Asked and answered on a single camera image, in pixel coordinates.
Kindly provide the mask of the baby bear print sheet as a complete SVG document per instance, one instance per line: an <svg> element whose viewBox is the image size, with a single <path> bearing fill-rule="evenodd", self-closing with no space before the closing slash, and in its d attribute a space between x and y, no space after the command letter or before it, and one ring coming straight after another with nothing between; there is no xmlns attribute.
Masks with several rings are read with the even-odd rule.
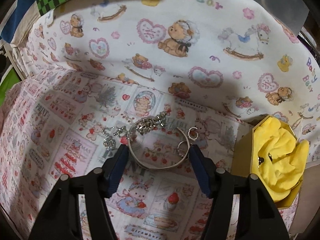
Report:
<svg viewBox="0 0 320 240"><path fill-rule="evenodd" d="M319 159L319 66L253 0L71 0L37 20L19 52L46 84L43 104L89 139L165 111L223 154L241 124L272 115Z"/></svg>

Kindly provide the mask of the striped Paris blanket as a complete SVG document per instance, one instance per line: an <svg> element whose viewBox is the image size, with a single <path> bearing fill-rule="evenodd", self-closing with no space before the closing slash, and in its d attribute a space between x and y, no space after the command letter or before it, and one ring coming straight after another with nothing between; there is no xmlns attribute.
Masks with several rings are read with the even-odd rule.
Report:
<svg viewBox="0 0 320 240"><path fill-rule="evenodd" d="M1 40L19 46L40 17L36 0L16 0L1 21Z"/></svg>

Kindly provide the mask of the yellow cloth in box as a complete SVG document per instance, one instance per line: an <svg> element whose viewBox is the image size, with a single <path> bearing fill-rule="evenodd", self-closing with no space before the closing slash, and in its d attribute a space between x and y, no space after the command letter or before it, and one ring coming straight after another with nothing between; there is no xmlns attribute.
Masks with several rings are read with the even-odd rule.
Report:
<svg viewBox="0 0 320 240"><path fill-rule="evenodd" d="M258 165L258 155L271 153L273 163L268 159ZM253 159L251 171L266 187L274 202L284 200L303 176L309 142L297 141L281 121L269 116L253 132Z"/></svg>

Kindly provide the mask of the pink strawberry print cloth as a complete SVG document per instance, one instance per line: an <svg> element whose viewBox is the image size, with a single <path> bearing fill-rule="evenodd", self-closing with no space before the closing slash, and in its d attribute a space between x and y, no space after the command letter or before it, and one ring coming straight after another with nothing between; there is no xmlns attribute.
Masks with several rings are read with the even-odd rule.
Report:
<svg viewBox="0 0 320 240"><path fill-rule="evenodd" d="M231 169L235 143L252 126L153 88L114 82L84 72L45 70L15 85L1 107L1 206L22 239L62 175L101 167L108 151L101 130L166 112L167 124L134 134L130 159L106 206L118 239L199 239L211 202L188 161L184 134L197 127L197 144L218 167Z"/></svg>

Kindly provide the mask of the yellow octagonal jewelry box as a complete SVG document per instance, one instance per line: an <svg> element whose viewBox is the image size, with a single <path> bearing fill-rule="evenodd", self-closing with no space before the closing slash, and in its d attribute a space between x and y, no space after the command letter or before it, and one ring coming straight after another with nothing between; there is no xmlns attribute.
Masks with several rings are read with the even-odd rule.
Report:
<svg viewBox="0 0 320 240"><path fill-rule="evenodd" d="M309 142L298 141L289 124L266 116L235 145L231 173L256 174L279 209L295 201L303 182Z"/></svg>

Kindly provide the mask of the translucent plastic cup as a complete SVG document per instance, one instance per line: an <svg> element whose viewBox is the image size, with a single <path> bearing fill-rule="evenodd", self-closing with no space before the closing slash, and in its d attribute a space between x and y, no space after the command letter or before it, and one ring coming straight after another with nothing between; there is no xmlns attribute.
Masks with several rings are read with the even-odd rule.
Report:
<svg viewBox="0 0 320 240"><path fill-rule="evenodd" d="M303 0L254 0L274 18L287 27L294 36L298 36L309 9Z"/></svg>

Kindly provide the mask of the rhinestone ball earring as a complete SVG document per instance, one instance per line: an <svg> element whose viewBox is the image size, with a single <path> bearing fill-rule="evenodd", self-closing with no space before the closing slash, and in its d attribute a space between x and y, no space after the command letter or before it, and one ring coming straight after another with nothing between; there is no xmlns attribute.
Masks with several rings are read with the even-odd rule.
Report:
<svg viewBox="0 0 320 240"><path fill-rule="evenodd" d="M126 126L105 127L101 133L105 136L103 145L108 151L115 150L118 144L127 145L128 130Z"/></svg>

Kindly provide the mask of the silver hoop earring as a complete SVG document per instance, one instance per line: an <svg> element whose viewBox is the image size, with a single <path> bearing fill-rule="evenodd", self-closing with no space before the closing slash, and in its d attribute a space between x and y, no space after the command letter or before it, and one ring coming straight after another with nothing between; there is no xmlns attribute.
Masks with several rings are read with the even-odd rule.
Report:
<svg viewBox="0 0 320 240"><path fill-rule="evenodd" d="M188 129L188 138L192 141L196 141L199 137L198 128L191 127Z"/></svg>

